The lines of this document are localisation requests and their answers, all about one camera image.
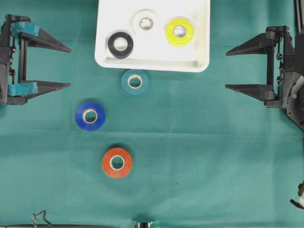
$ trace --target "orange tape roll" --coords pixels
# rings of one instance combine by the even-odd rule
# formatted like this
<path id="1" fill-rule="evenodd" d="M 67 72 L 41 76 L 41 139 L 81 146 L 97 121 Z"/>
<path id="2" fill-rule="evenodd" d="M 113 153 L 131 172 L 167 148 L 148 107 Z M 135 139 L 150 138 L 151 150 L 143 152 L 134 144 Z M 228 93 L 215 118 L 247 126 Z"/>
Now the orange tape roll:
<path id="1" fill-rule="evenodd" d="M 123 165 L 120 168 L 113 166 L 113 159 L 120 158 L 123 161 Z M 109 177 L 123 178 L 131 171 L 133 165 L 132 157 L 123 148 L 112 148 L 105 153 L 102 161 L 103 170 Z"/>

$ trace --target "green tablecloth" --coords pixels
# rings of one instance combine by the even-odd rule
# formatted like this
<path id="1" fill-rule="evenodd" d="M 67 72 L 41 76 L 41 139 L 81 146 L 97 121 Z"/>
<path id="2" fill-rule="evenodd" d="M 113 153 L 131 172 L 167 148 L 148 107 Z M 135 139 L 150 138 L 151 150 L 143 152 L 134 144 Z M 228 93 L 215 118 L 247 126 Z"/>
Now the green tablecloth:
<path id="1" fill-rule="evenodd" d="M 131 228 L 137 218 L 164 228 L 303 227 L 303 212 L 289 203 L 303 180 L 302 132 L 284 111 L 224 87 L 265 82 L 266 56 L 225 52 L 267 26 L 289 25 L 294 37 L 294 1 L 211 2 L 208 69 L 147 71 L 150 87 L 139 97 L 122 90 L 125 70 L 94 60 L 97 0 L 1 2 L 1 19 L 30 16 L 73 51 L 28 50 L 29 80 L 71 88 L 0 106 L 0 224 L 29 223 L 46 209 L 54 224 Z M 84 101 L 105 107 L 101 130 L 75 123 Z M 113 145 L 133 157 L 122 180 L 101 170 Z"/>

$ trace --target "white tray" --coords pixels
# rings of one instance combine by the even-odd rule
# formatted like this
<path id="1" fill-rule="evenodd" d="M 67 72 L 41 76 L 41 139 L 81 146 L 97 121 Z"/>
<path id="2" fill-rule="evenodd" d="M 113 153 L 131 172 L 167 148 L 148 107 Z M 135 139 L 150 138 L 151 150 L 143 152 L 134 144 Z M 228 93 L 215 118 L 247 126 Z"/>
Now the white tray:
<path id="1" fill-rule="evenodd" d="M 134 17 L 142 10 L 154 12 L 153 29 L 134 28 Z M 185 47 L 171 46 L 165 36 L 174 18 L 187 19 L 194 37 Z M 107 47 L 109 37 L 126 32 L 134 42 L 131 55 L 115 58 Z M 99 0 L 95 59 L 102 67 L 201 72 L 209 65 L 210 0 Z"/>

